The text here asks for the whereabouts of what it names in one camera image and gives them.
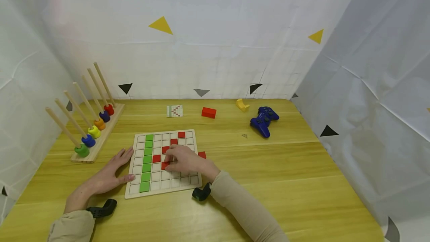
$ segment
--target black strap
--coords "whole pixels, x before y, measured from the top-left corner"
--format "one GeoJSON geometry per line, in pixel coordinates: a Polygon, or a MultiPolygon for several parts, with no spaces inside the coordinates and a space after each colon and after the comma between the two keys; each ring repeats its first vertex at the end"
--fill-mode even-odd
{"type": "Polygon", "coordinates": [[[106,200],[105,205],[103,205],[102,208],[90,207],[90,208],[87,208],[87,211],[91,212],[94,218],[101,218],[112,214],[115,208],[116,208],[116,200],[108,199],[106,200]]]}

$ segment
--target wooden table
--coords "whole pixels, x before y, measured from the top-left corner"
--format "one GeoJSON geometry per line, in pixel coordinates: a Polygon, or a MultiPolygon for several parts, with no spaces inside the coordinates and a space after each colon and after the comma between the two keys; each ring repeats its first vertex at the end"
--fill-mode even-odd
{"type": "MultiPolygon", "coordinates": [[[[72,144],[60,135],[0,227],[0,241],[45,241],[67,196],[119,149],[131,146],[135,134],[181,129],[195,129],[200,151],[260,200],[292,242],[383,241],[381,228],[291,102],[247,99],[251,107],[246,113],[235,100],[118,102],[126,104],[125,111],[95,163],[72,163],[72,144]],[[166,106],[177,104],[183,105],[184,117],[167,118],[166,106]],[[203,106],[217,109],[216,118],[201,117],[203,106]],[[269,127],[269,139],[249,126],[260,106],[280,116],[269,127]]],[[[198,203],[187,190],[125,200],[124,191],[125,185],[90,202],[118,201],[112,216],[97,220],[94,242],[250,240],[212,198],[198,203]]]]}

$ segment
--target right hand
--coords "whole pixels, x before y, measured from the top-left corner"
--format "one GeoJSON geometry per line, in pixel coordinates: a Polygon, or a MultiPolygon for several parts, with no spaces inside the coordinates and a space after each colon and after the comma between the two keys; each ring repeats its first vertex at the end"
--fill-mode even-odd
{"type": "Polygon", "coordinates": [[[172,161],[173,157],[176,158],[176,162],[166,166],[167,171],[200,172],[208,178],[210,183],[220,173],[220,169],[212,161],[198,156],[187,146],[177,144],[170,146],[170,149],[166,151],[164,162],[172,161]]]}

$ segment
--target white fabric wall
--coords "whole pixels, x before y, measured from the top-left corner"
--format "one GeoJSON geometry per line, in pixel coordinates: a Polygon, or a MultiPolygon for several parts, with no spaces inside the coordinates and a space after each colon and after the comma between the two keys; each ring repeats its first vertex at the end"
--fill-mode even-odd
{"type": "Polygon", "coordinates": [[[429,2],[352,0],[292,98],[390,242],[430,236],[429,2]]]}
{"type": "Polygon", "coordinates": [[[217,99],[290,98],[350,0],[29,1],[74,78],[97,61],[115,98],[217,99]]]}
{"type": "Polygon", "coordinates": [[[67,104],[66,69],[20,12],[16,0],[0,0],[0,224],[55,142],[60,115],[54,98],[67,104]]]}

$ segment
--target sleeve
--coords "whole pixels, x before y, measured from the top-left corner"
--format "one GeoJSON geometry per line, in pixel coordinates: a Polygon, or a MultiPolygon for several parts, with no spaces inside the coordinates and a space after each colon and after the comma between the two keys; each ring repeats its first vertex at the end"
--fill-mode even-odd
{"type": "Polygon", "coordinates": [[[211,186],[211,195],[235,217],[255,242],[288,242],[275,218],[230,175],[221,171],[211,186]]]}
{"type": "Polygon", "coordinates": [[[94,229],[94,218],[89,211],[78,210],[62,215],[54,221],[48,242],[88,242],[94,229]]]}

